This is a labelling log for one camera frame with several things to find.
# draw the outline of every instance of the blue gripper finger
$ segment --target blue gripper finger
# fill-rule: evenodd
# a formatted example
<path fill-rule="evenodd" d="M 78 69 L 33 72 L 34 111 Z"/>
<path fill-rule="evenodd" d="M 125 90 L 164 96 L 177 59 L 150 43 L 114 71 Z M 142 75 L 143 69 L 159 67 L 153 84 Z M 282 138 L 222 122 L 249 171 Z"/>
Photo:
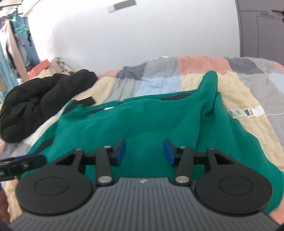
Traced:
<path fill-rule="evenodd" d="M 118 143 L 118 149 L 117 149 L 117 156 L 116 156 L 116 165 L 119 166 L 122 163 L 123 157 L 126 152 L 126 140 L 121 139 Z"/>
<path fill-rule="evenodd" d="M 20 159 L 25 159 L 25 158 L 28 158 L 28 157 L 31 157 L 31 156 L 36 156 L 36 153 L 27 154 L 27 155 L 24 155 L 24 156 L 17 156 L 14 159 L 15 160 L 20 160 Z"/>
<path fill-rule="evenodd" d="M 164 139 L 163 141 L 164 154 L 169 164 L 172 166 L 175 165 L 174 148 L 175 146 L 172 144 L 172 142 L 169 139 Z"/>

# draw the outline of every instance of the light blue curtain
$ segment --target light blue curtain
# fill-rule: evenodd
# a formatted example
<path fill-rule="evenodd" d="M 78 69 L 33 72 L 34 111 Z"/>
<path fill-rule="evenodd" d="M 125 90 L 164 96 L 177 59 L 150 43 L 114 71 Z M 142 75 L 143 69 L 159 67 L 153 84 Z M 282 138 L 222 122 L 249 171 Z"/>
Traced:
<path fill-rule="evenodd" d="M 16 77 L 14 76 L 12 69 L 8 63 L 8 61 L 5 59 L 3 55 L 2 46 L 0 46 L 0 77 L 3 79 L 6 91 L 0 92 L 0 100 L 3 101 L 6 97 L 7 93 L 15 86 L 18 86 L 18 82 Z"/>

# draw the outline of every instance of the ribbed gray plate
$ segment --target ribbed gray plate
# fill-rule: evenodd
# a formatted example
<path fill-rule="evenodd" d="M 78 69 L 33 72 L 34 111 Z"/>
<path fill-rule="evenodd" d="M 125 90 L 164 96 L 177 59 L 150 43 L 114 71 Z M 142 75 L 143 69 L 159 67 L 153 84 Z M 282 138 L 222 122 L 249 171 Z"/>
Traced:
<path fill-rule="evenodd" d="M 42 217 L 24 213 L 14 231 L 273 231 L 278 225 L 264 213 L 224 216 L 202 206 L 186 187 L 168 178 L 121 178 L 100 187 L 87 204 L 69 214 Z"/>

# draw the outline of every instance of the black circular pad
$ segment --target black circular pad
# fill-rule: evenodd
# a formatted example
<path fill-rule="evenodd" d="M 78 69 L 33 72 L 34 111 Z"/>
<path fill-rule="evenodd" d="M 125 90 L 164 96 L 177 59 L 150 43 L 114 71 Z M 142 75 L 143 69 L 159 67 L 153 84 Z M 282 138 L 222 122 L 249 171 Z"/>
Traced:
<path fill-rule="evenodd" d="M 39 215 L 73 211 L 85 204 L 91 194 L 92 185 L 85 175 L 60 165 L 31 173 L 20 180 L 16 189 L 20 206 Z"/>
<path fill-rule="evenodd" d="M 252 183 L 240 176 L 228 176 L 219 185 L 225 193 L 231 195 L 245 195 L 252 190 Z"/>
<path fill-rule="evenodd" d="M 248 215 L 266 209 L 272 187 L 252 169 L 228 164 L 202 175 L 196 182 L 195 193 L 205 206 L 219 213 Z"/>
<path fill-rule="evenodd" d="M 68 182 L 59 177 L 49 177 L 36 183 L 35 190 L 44 196 L 56 196 L 68 189 Z"/>

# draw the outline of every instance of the white wall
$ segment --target white wall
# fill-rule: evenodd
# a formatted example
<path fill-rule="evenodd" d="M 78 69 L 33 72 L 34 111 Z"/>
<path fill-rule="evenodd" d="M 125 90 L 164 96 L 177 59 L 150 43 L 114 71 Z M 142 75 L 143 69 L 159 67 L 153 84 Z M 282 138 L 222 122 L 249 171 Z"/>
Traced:
<path fill-rule="evenodd" d="M 239 56 L 235 0 L 44 0 L 28 17 L 41 60 L 97 74 L 160 56 Z"/>

